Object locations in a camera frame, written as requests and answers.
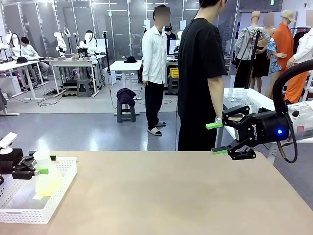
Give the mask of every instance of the yellow crate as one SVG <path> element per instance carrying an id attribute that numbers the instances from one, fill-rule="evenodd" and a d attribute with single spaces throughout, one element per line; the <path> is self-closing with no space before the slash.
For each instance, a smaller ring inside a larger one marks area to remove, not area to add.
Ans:
<path id="1" fill-rule="evenodd" d="M 170 68 L 170 72 L 172 78 L 179 78 L 178 68 Z"/>

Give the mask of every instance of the black cap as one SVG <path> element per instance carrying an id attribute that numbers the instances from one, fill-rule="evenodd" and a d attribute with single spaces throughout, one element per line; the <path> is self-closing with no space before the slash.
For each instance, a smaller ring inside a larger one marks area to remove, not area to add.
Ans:
<path id="1" fill-rule="evenodd" d="M 127 60 L 124 61 L 124 63 L 128 63 L 128 64 L 132 64 L 132 63 L 136 63 L 136 62 L 137 62 L 137 60 L 133 56 L 128 57 Z"/>
<path id="2" fill-rule="evenodd" d="M 26 63 L 28 62 L 28 60 L 25 58 L 25 57 L 22 57 L 20 56 L 17 60 L 16 60 L 16 63 L 17 64 L 23 64 L 23 63 Z"/>

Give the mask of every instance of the black t-shirt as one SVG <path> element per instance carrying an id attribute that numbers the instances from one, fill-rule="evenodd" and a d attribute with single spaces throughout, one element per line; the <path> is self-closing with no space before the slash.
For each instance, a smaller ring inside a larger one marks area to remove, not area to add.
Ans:
<path id="1" fill-rule="evenodd" d="M 166 34 L 167 36 L 167 54 L 170 54 L 170 42 L 171 40 L 176 40 L 176 35 L 171 33 L 170 35 Z"/>
<path id="2" fill-rule="evenodd" d="M 181 37 L 178 66 L 179 117 L 204 124 L 214 122 L 207 80 L 226 74 L 218 28 L 204 18 L 192 20 Z"/>

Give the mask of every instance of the hand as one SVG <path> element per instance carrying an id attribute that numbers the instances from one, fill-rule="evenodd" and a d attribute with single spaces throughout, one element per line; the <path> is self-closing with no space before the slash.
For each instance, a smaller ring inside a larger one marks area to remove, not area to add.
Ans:
<path id="1" fill-rule="evenodd" d="M 142 81 L 142 84 L 144 85 L 144 87 L 147 87 L 149 85 L 148 81 Z"/>
<path id="2" fill-rule="evenodd" d="M 276 57 L 285 59 L 287 57 L 287 54 L 280 52 L 276 54 Z"/>
<path id="3" fill-rule="evenodd" d="M 292 67 L 294 65 L 294 61 L 295 61 L 294 57 L 290 58 L 290 60 L 287 62 L 287 68 Z"/>

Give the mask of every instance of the black hair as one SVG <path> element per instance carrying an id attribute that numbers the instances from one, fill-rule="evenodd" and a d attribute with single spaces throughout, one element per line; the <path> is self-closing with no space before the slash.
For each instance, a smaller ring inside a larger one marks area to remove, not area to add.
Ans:
<path id="1" fill-rule="evenodd" d="M 167 6 L 162 4 L 162 5 L 157 6 L 157 7 L 167 7 Z M 155 21 L 155 10 L 153 11 L 152 16 L 153 16 L 153 21 Z"/>
<path id="2" fill-rule="evenodd" d="M 25 44 L 29 44 L 29 39 L 27 37 L 22 37 L 21 42 Z"/>
<path id="3" fill-rule="evenodd" d="M 199 6 L 203 8 L 206 8 L 209 6 L 215 6 L 219 1 L 220 0 L 199 0 Z"/>

